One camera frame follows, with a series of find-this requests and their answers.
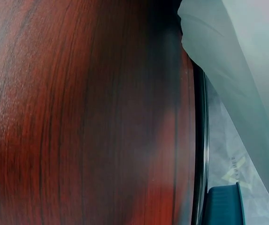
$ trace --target white cloth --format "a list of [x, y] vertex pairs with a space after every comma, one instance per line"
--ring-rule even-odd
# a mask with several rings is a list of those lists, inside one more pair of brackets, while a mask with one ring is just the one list
[[207, 74], [269, 192], [269, 1], [184, 0], [182, 44]]

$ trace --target reddish-brown wood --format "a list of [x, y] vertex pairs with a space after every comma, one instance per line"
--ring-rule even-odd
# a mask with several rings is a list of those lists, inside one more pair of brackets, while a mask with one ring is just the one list
[[164, 2], [0, 0], [0, 225], [190, 221], [192, 66]]

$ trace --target metal edge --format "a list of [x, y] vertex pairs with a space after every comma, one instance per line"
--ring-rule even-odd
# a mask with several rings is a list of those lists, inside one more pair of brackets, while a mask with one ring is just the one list
[[201, 225], [208, 191], [209, 125], [206, 75], [193, 63], [196, 110], [196, 159], [192, 225]]

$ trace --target teal object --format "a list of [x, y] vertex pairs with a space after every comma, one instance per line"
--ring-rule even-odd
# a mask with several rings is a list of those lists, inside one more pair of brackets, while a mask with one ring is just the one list
[[245, 225], [239, 183], [212, 187], [207, 195], [203, 225]]

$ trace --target wood grain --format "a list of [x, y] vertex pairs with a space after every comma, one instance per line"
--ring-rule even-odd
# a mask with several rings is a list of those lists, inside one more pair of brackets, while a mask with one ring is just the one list
[[194, 88], [172, 11], [0, 0], [0, 225], [189, 223]]

